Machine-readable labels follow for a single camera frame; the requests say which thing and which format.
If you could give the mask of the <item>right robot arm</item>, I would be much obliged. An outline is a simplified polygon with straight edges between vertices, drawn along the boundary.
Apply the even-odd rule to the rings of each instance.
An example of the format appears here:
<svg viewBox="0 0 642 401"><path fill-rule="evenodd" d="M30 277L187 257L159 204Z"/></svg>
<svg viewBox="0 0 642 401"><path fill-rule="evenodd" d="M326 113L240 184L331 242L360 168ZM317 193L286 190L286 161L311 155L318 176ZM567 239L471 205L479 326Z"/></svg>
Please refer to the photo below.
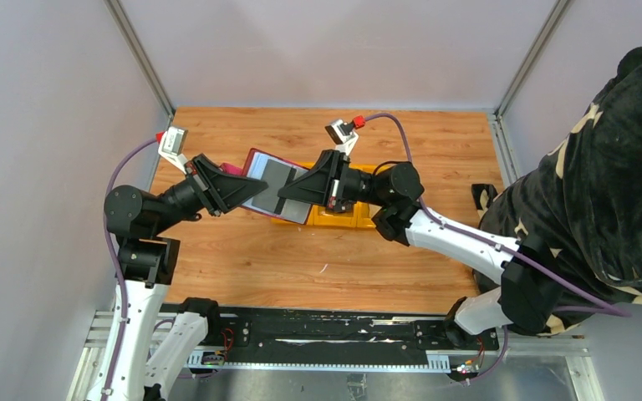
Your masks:
<svg viewBox="0 0 642 401"><path fill-rule="evenodd" d="M338 210L355 202L378 206L372 218L387 241L453 258L480 273L494 288L459 299L446 316L445 340L466 348L489 328L511 326L538 334L548 323L562 289L548 276L553 257L538 238L498 236L459 224L425 208L424 187L409 162L355 169L338 150L325 150L313 167L288 180L281 198Z"/></svg>

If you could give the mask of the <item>dark grey credit card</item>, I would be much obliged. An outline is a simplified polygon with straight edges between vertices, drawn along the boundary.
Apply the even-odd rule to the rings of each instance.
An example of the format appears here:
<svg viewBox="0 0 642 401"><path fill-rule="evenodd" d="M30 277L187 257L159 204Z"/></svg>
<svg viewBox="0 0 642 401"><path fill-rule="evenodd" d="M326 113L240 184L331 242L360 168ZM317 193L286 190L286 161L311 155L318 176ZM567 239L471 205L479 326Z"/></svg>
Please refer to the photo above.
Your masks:
<svg viewBox="0 0 642 401"><path fill-rule="evenodd" d="M255 195L251 207L267 215L296 224L305 224L311 211L309 203L290 200L279 195L279 191L307 170L297 165L288 165L270 160L262 168L261 180L267 189Z"/></svg>

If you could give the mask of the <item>red leather card holder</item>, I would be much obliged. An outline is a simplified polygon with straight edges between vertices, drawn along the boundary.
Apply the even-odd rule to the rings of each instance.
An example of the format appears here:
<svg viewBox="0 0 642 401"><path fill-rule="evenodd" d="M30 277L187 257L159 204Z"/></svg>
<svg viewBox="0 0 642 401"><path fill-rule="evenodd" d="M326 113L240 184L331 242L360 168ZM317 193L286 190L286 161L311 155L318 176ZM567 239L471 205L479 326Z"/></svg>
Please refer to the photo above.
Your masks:
<svg viewBox="0 0 642 401"><path fill-rule="evenodd" d="M312 209L309 203L278 195L286 184L308 172L308 168L254 148L249 150L243 167L222 163L221 168L226 173L267 184L267 189L246 200L243 208L289 223L304 225L308 221Z"/></svg>

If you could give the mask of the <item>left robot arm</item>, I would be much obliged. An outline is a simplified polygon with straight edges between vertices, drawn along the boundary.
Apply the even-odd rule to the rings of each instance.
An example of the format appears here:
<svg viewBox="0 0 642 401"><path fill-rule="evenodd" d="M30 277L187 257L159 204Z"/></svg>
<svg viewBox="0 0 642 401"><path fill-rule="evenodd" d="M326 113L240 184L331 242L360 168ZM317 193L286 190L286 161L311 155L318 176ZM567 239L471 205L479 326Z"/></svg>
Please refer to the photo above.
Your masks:
<svg viewBox="0 0 642 401"><path fill-rule="evenodd" d="M203 211L226 214L268 184L228 173L204 155L186 162L183 173L181 182L159 195L120 185L105 198L105 238L117 280L115 315L88 400L165 400L196 346L231 344L218 303L189 297L160 345L151 346L181 247L162 232L183 221L199 221Z"/></svg>

